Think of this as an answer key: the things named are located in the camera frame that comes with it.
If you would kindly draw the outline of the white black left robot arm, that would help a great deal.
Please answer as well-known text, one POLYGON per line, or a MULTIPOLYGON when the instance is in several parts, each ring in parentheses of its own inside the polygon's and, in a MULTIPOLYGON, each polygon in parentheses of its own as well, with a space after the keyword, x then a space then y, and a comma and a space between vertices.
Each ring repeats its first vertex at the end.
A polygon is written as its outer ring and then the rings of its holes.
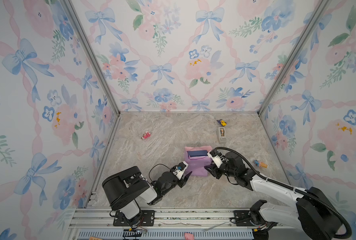
POLYGON ((135 228, 151 217, 150 211, 142 211, 136 199, 143 199, 152 206, 172 191, 176 186, 183 188, 192 172, 183 161, 170 168, 155 181, 149 182, 137 166, 131 167, 106 178, 102 187, 112 211, 116 212, 115 225, 124 223, 135 228))

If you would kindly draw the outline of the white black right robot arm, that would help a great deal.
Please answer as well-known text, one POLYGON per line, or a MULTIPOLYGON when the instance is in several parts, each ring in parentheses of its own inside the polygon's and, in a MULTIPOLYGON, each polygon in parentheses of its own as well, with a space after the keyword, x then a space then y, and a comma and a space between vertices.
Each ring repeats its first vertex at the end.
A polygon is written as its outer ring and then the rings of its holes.
POLYGON ((241 219, 241 222, 250 221, 259 228, 265 226, 266 232, 277 224, 283 224, 304 231, 313 240, 338 239, 338 230, 345 226, 343 236, 351 236, 345 218, 316 188, 306 190, 289 186, 247 168, 244 164, 237 165, 234 159, 222 162, 216 158, 205 169, 216 179, 221 176, 232 177, 235 185, 266 194, 283 203, 279 206, 258 200, 250 207, 248 217, 241 219))

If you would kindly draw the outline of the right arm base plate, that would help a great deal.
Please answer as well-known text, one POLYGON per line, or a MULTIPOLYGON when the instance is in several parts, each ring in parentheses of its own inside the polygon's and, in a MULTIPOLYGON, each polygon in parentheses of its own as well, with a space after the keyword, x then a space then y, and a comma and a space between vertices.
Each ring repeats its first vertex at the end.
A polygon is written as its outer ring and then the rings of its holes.
POLYGON ((230 222, 237 227, 257 227, 268 228, 275 227, 277 223, 267 222, 257 211, 250 210, 236 210, 234 211, 234 217, 230 218, 230 222))

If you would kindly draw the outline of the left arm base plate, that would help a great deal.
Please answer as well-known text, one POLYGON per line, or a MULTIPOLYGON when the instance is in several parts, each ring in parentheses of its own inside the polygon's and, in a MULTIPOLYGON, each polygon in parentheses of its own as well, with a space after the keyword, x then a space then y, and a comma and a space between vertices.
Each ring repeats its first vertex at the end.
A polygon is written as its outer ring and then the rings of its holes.
POLYGON ((113 217, 114 227, 152 227, 155 221, 155 211, 140 210, 140 212, 131 219, 127 219, 121 211, 116 211, 113 217))

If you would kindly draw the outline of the pink purple wrapping paper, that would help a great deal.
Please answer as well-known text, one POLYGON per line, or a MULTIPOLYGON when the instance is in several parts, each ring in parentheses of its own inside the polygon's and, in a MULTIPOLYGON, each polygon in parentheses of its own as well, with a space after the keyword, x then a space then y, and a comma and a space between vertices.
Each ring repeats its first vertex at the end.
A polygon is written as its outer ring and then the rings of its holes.
POLYGON ((211 146, 185 147, 185 162, 188 164, 185 174, 192 173, 191 176, 207 177, 208 171, 205 166, 209 166, 212 163, 211 158, 208 156, 208 152, 211 150, 211 146), (190 155, 191 152, 200 152, 200 155, 192 157, 190 155))

